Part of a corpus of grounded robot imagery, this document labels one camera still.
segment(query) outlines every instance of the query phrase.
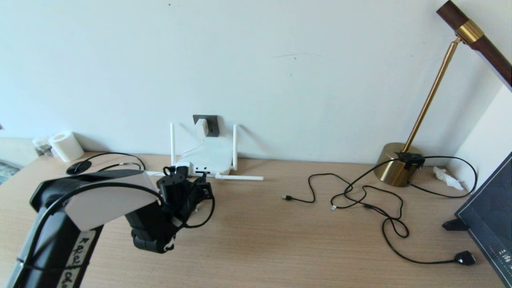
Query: white cable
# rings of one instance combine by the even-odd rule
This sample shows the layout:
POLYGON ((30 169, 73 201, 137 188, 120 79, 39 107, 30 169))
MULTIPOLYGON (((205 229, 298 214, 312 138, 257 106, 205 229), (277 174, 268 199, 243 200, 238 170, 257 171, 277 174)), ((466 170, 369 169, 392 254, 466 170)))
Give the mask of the white cable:
POLYGON ((160 176, 160 174, 161 174, 161 176, 165 176, 165 174, 164 174, 163 172, 157 172, 157 173, 155 173, 155 174, 150 174, 149 172, 150 172, 150 171, 146 171, 146 173, 147 173, 147 175, 148 175, 149 177, 156 177, 156 176, 160 176))
POLYGON ((180 158, 178 158, 178 161, 177 161, 176 163, 179 163, 179 162, 180 162, 180 160, 181 160, 181 158, 182 158, 183 156, 185 156, 185 154, 190 153, 190 152, 194 151, 195 149, 197 149, 197 148, 201 147, 201 145, 203 145, 203 143, 204 143, 204 139, 203 139, 203 140, 201 141, 201 143, 200 143, 197 147, 195 147, 194 149, 190 149, 190 150, 185 151, 184 153, 182 153, 182 154, 180 155, 180 158))

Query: desk lamp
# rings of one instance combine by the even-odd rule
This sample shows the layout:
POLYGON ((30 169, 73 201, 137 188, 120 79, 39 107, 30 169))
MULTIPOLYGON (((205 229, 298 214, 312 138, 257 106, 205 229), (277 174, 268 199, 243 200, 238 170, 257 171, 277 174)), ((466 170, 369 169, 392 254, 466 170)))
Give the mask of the desk lamp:
MULTIPOLYGON (((448 64, 450 63, 450 60, 452 60, 455 49, 460 42, 463 42, 471 49, 475 50, 490 65, 490 67, 494 70, 494 73, 496 73, 496 75, 512 91, 512 66, 510 65, 510 62, 508 62, 508 60, 493 45, 493 43, 484 35, 483 31, 452 1, 448 1, 443 6, 441 6, 441 8, 437 10, 437 14, 441 16, 441 18, 455 31, 455 36, 457 38, 451 42, 448 50, 446 51, 446 55, 444 56, 441 67, 439 68, 439 72, 437 73, 429 95, 426 98, 425 104, 423 105, 423 108, 418 115, 416 123, 413 126, 407 142, 405 144, 398 142, 386 144, 380 154, 377 164, 393 159, 398 159, 399 156, 397 153, 400 152, 422 154, 419 149, 411 146, 411 144, 414 140, 414 136, 416 136, 416 133, 418 132, 423 118, 425 117, 430 103, 436 94, 437 88, 441 83, 448 64)), ((395 160, 380 166, 374 171, 377 178, 379 178, 384 183, 396 187, 405 187, 409 185, 410 181, 412 181, 419 166, 420 164, 414 163, 411 167, 407 167, 408 169, 405 169, 405 162, 401 160, 395 160)))

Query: black connector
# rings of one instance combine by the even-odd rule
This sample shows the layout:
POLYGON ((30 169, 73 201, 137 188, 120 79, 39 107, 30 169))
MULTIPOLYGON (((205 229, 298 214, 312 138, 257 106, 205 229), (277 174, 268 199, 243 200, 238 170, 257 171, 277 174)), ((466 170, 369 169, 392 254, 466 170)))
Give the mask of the black connector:
POLYGON ((418 165, 418 168, 421 169, 425 163, 425 157, 418 153, 396 152, 396 155, 401 162, 406 164, 403 167, 405 170, 410 170, 413 164, 418 165))
POLYGON ((453 259, 460 265, 466 265, 466 266, 471 266, 477 262, 477 260, 471 254, 471 252, 469 252, 467 250, 457 253, 455 255, 455 258, 453 258, 453 259))
POLYGON ((447 231, 467 231, 469 227, 460 218, 456 218, 443 223, 443 228, 447 231))

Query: black cable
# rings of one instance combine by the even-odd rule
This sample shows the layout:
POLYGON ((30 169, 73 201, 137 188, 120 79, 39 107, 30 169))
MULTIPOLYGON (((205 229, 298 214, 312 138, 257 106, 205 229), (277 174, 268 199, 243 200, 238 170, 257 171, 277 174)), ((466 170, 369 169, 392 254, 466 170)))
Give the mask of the black cable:
POLYGON ((34 236, 32 238, 32 243, 30 244, 30 248, 28 250, 25 263, 33 264, 33 263, 31 263, 31 260, 32 260, 32 257, 34 256, 35 249, 36 249, 37 243, 39 241, 39 237, 41 235, 42 229, 43 229, 46 221, 48 220, 48 218, 51 215, 53 215, 58 209, 60 209, 62 207, 62 204, 66 200, 68 200, 69 198, 71 198, 77 194, 80 194, 82 192, 85 192, 85 191, 88 191, 91 189, 104 188, 104 187, 124 187, 124 188, 132 188, 132 189, 142 190, 142 191, 145 191, 145 192, 150 193, 150 194, 154 195, 155 197, 157 197, 158 200, 160 200, 161 205, 164 203, 162 196, 160 194, 158 194, 157 192, 155 192, 147 187, 134 185, 134 184, 120 183, 120 182, 103 182, 103 183, 90 184, 90 185, 87 185, 84 187, 77 188, 77 189, 63 195, 59 199, 57 199, 43 213, 43 215, 41 216, 41 219, 39 220, 39 222, 37 224, 36 231, 34 232, 34 236))
POLYGON ((478 182, 478 174, 477 174, 477 171, 475 170, 475 168, 473 167, 473 165, 471 165, 469 162, 467 162, 466 160, 464 160, 462 158, 453 157, 453 156, 427 156, 427 157, 425 157, 425 159, 430 159, 430 158, 457 159, 457 160, 460 160, 460 161, 463 161, 464 163, 466 163, 473 170, 473 174, 475 176, 475 182, 473 183, 473 187, 471 188, 471 190, 469 192, 467 192, 464 195, 460 195, 460 196, 450 196, 450 195, 439 194, 439 193, 436 193, 436 192, 429 191, 429 190, 427 190, 425 188, 416 186, 416 185, 412 184, 411 182, 409 182, 409 184, 412 187, 415 187, 415 188, 417 188, 419 190, 422 190, 422 191, 425 191, 427 193, 431 193, 431 194, 434 194, 434 195, 439 195, 439 196, 443 196, 443 197, 447 197, 447 198, 463 198, 463 197, 466 197, 467 195, 469 195, 469 194, 471 194, 471 193, 473 193, 475 191, 475 189, 477 187, 477 182, 478 182))
POLYGON ((98 172, 101 172, 101 171, 105 171, 107 169, 110 169, 110 168, 113 168, 113 167, 117 167, 117 166, 123 166, 123 165, 137 165, 139 167, 139 170, 142 169, 142 167, 140 166, 139 163, 135 163, 135 162, 123 162, 123 163, 118 163, 118 164, 114 164, 114 165, 110 165, 110 166, 107 166, 107 167, 104 167, 104 168, 101 168, 100 170, 98 170, 98 172))
POLYGON ((143 170, 146 170, 146 165, 144 164, 144 162, 143 162, 139 157, 137 157, 137 156, 135 156, 135 155, 127 154, 127 153, 120 153, 120 152, 106 152, 106 153, 101 153, 101 154, 94 155, 94 156, 91 156, 91 157, 89 157, 89 158, 85 159, 84 161, 82 161, 80 164, 78 164, 78 165, 75 167, 75 172, 77 172, 77 171, 78 171, 78 168, 79 168, 80 166, 82 166, 82 164, 84 164, 86 161, 89 161, 89 160, 91 160, 91 159, 93 159, 93 158, 96 158, 96 157, 99 157, 99 156, 109 155, 109 154, 119 154, 119 155, 126 155, 126 156, 135 157, 135 158, 137 158, 137 160, 139 160, 139 161, 140 161, 140 163, 142 164, 142 168, 143 168, 143 170))
POLYGON ((206 218, 206 220, 201 223, 201 224, 198 224, 198 225, 188 225, 187 223, 183 224, 183 227, 185 228, 199 228, 203 225, 205 225, 206 223, 208 223, 208 221, 210 221, 210 218, 211 216, 214 214, 214 210, 215 210, 215 197, 212 195, 211 196, 211 210, 210 210, 210 215, 208 215, 208 218, 206 218))
POLYGON ((309 189, 311 190, 311 193, 313 194, 313 200, 312 201, 308 201, 308 200, 302 200, 302 199, 298 199, 298 198, 295 198, 295 197, 292 197, 290 195, 284 195, 283 196, 283 199, 285 200, 296 200, 296 201, 300 201, 300 202, 304 202, 304 203, 314 203, 316 201, 316 195, 315 195, 315 190, 313 189, 313 186, 311 185, 311 178, 315 177, 315 176, 324 176, 324 175, 332 175, 332 176, 335 176, 336 178, 340 179, 341 181, 349 184, 345 179, 339 177, 338 175, 334 174, 334 173, 318 173, 318 174, 313 174, 313 175, 310 175, 308 177, 308 185, 309 185, 309 189))
POLYGON ((66 267, 54 267, 54 268, 41 268, 39 266, 26 264, 25 261, 21 260, 20 258, 16 258, 18 262, 20 262, 24 268, 32 269, 32 270, 38 270, 43 272, 57 272, 57 271, 63 271, 63 270, 70 270, 70 269, 76 269, 76 268, 82 268, 89 265, 89 263, 83 263, 80 265, 73 265, 73 266, 66 266, 66 267))
POLYGON ((339 193, 339 194, 336 194, 336 195, 332 196, 332 198, 331 198, 331 205, 333 206, 333 208, 334 208, 334 209, 338 209, 338 208, 339 208, 339 209, 345 209, 345 208, 348 208, 348 207, 352 207, 352 206, 354 206, 354 205, 356 205, 356 204, 358 204, 358 203, 361 203, 361 201, 366 197, 366 191, 365 191, 364 196, 363 196, 361 199, 359 199, 359 200, 354 200, 354 199, 352 199, 352 198, 350 198, 350 197, 348 197, 348 196, 347 196, 347 193, 349 193, 349 192, 351 192, 352 190, 354 190, 354 184, 355 184, 356 182, 358 182, 359 180, 361 180, 361 178, 363 178, 363 177, 365 177, 366 175, 368 175, 368 173, 370 173, 370 172, 372 172, 373 170, 375 170, 375 169, 379 168, 380 166, 382 166, 382 165, 384 165, 384 164, 386 164, 386 163, 393 162, 393 161, 398 161, 398 160, 399 160, 398 158, 395 158, 395 159, 390 159, 390 160, 384 161, 384 162, 382 162, 382 163, 380 163, 380 164, 377 164, 377 165, 375 165, 372 169, 370 169, 370 170, 368 170, 368 171, 364 172, 364 173, 363 173, 361 176, 359 176, 356 180, 352 181, 352 183, 349 183, 349 185, 345 188, 345 190, 344 190, 342 193, 339 193), (352 204, 350 204, 350 205, 347 205, 347 206, 343 206, 343 207, 338 207, 338 206, 334 205, 334 203, 333 203, 334 199, 335 199, 335 198, 337 198, 337 197, 340 197, 340 196, 342 196, 342 195, 344 195, 347 199, 349 199, 349 200, 353 201, 354 203, 352 203, 352 204))
MULTIPOLYGON (((458 159, 458 160, 462 160, 464 161, 466 164, 468 164, 471 169, 473 170, 473 173, 475 174, 475 183, 473 185, 473 188, 470 190, 469 193, 465 194, 465 195, 462 195, 462 196, 449 196, 449 195, 443 195, 443 194, 439 194, 439 193, 435 193, 435 192, 432 192, 432 191, 428 191, 424 188, 421 188, 421 187, 418 187, 412 183, 409 183, 411 186, 413 187, 416 187, 420 190, 423 190, 425 192, 429 192, 429 193, 432 193, 432 194, 435 194, 435 195, 440 195, 440 196, 444 196, 444 197, 449 197, 449 198, 461 198, 461 197, 465 197, 467 196, 468 194, 472 193, 475 188, 476 188, 476 185, 477 185, 477 180, 478 180, 478 176, 477 176, 477 172, 475 170, 475 168, 469 164, 466 160, 464 159, 461 159, 459 157, 451 157, 451 156, 428 156, 428 157, 425 157, 425 159, 427 158, 452 158, 452 159, 458 159)), ((380 189, 380 188, 377 188, 377 187, 373 187, 373 186, 368 186, 368 185, 365 185, 362 187, 362 190, 364 192, 364 195, 360 198, 360 199, 353 199, 349 196, 349 193, 351 191, 353 191, 354 189, 354 184, 356 182, 358 182, 359 180, 361 180, 363 177, 365 177, 366 175, 368 175, 370 172, 374 171, 375 169, 379 168, 380 166, 386 164, 386 163, 389 163, 389 162, 392 162, 392 161, 397 161, 399 160, 398 158, 396 159, 390 159, 390 160, 387 160, 387 161, 384 161, 382 163, 379 163, 378 165, 374 166, 373 168, 371 168, 370 170, 366 171, 365 173, 363 173, 361 176, 359 176, 357 179, 355 179, 354 181, 352 181, 351 183, 348 183, 346 180, 344 180, 343 178, 341 178, 340 176, 334 174, 334 173, 321 173, 321 174, 313 174, 311 176, 309 176, 308 178, 308 184, 309 184, 309 188, 311 189, 311 192, 313 194, 313 200, 312 201, 306 201, 306 200, 301 200, 301 199, 296 199, 294 197, 291 197, 291 196, 283 196, 284 199, 286 200, 298 200, 298 201, 301 201, 301 202, 306 202, 306 203, 313 203, 315 202, 316 200, 316 197, 315 197, 315 191, 311 185, 311 178, 314 177, 314 176, 319 176, 319 175, 333 175, 339 179, 341 179, 342 181, 344 181, 345 183, 348 184, 348 186, 345 188, 345 190, 342 192, 342 193, 339 193, 339 194, 336 194, 334 195, 332 198, 331 198, 331 205, 332 205, 332 210, 336 210, 336 209, 346 209, 346 208, 349 208, 349 207, 352 207, 356 204, 361 204, 363 205, 365 208, 367 209, 372 209, 376 212, 378 212, 379 214, 381 214, 382 216, 385 217, 385 220, 382 222, 382 235, 384 236, 384 239, 386 240, 386 243, 388 244, 388 246, 391 248, 391 250, 393 252, 395 252, 395 254, 397 254, 398 256, 400 256, 401 258, 407 260, 407 261, 410 261, 410 262, 413 262, 413 263, 418 263, 418 264, 444 264, 444 263, 453 263, 453 262, 457 262, 457 260, 455 259, 450 259, 450 260, 445 260, 445 261, 431 261, 431 262, 423 262, 423 261, 416 261, 416 260, 413 260, 409 257, 406 257, 404 256, 403 254, 401 254, 400 252, 398 252, 394 247, 393 245, 391 244, 391 242, 389 241, 388 239, 388 236, 386 234, 386 223, 389 221, 391 222, 391 225, 393 226, 393 230, 395 231, 395 234, 398 235, 399 237, 401 238, 407 238, 409 237, 410 235, 410 232, 409 232, 409 228, 407 227, 407 225, 401 221, 400 219, 402 218, 402 209, 403 209, 403 199, 398 196, 397 194, 391 192, 391 191, 387 191, 387 190, 384 190, 384 189, 380 189), (399 200, 400 200, 400 208, 399 208, 399 215, 398 217, 392 217, 390 216, 384 209, 380 208, 380 207, 377 207, 377 206, 374 206, 374 205, 371 205, 371 204, 368 204, 368 203, 364 203, 363 200, 366 198, 368 192, 366 191, 366 188, 373 188, 373 189, 376 189, 378 191, 382 191, 382 192, 386 192, 386 193, 389 193, 389 194, 392 194, 393 196, 397 197, 399 200), (347 198, 348 200, 352 201, 353 203, 352 204, 349 204, 349 205, 346 205, 346 206, 342 206, 342 207, 339 207, 339 206, 336 206, 334 204, 334 200, 339 197, 339 196, 345 196, 345 198, 347 198), (398 223, 400 224, 404 229, 405 229, 405 234, 401 234, 398 230, 397 230, 397 227, 396 227, 396 224, 395 223, 398 223)))
POLYGON ((367 209, 372 209, 376 212, 378 212, 379 214, 381 214, 382 216, 385 217, 385 220, 382 222, 382 235, 384 236, 384 239, 386 240, 386 243, 388 244, 388 246, 391 248, 391 250, 393 250, 393 252, 395 252, 395 254, 397 254, 398 256, 400 256, 401 258, 407 260, 407 261, 410 261, 410 262, 413 262, 413 263, 417 263, 417 264, 444 264, 444 263, 453 263, 453 262, 456 262, 456 260, 454 259, 451 259, 451 260, 445 260, 445 261, 432 261, 432 262, 423 262, 423 261, 416 261, 416 260, 413 260, 409 257, 406 257, 404 256, 402 253, 398 252, 394 247, 393 245, 391 244, 391 242, 389 241, 388 239, 388 236, 386 235, 386 223, 389 221, 391 222, 391 225, 393 226, 393 230, 395 231, 395 234, 400 236, 401 238, 407 238, 409 237, 410 235, 410 232, 409 232, 409 228, 407 227, 407 225, 401 221, 400 219, 402 218, 402 209, 403 209, 403 199, 398 196, 397 194, 391 192, 391 191, 387 191, 387 190, 384 190, 384 189, 380 189, 380 188, 377 188, 377 187, 373 187, 373 186, 369 186, 369 185, 365 185, 362 187, 362 189, 366 192, 366 189, 365 188, 373 188, 373 189, 376 189, 376 190, 379 190, 379 191, 382 191, 382 192, 386 192, 386 193, 389 193, 389 194, 392 194, 393 196, 395 196, 396 198, 398 198, 398 200, 400 200, 400 208, 399 208, 399 214, 398 214, 398 217, 392 217, 390 216, 386 211, 384 211, 382 208, 379 208, 377 206, 374 206, 374 205, 370 205, 370 204, 367 204, 367 203, 363 203, 363 202, 360 202, 365 208, 367 209), (405 234, 401 234, 397 229, 396 229, 396 225, 395 225, 395 222, 398 222, 406 231, 405 234))

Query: white label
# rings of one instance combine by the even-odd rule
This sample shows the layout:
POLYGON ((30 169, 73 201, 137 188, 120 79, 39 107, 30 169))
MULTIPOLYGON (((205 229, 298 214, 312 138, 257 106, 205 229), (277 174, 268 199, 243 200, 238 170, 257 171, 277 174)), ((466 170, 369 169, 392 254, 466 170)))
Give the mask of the white label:
MULTIPOLYGON (((89 230, 81 232, 78 235, 75 246, 69 255, 66 267, 82 265, 84 259, 87 256, 89 247, 94 240, 96 230, 89 230)), ((59 288, 72 288, 75 286, 76 277, 80 272, 81 268, 67 269, 62 272, 59 280, 59 288)))

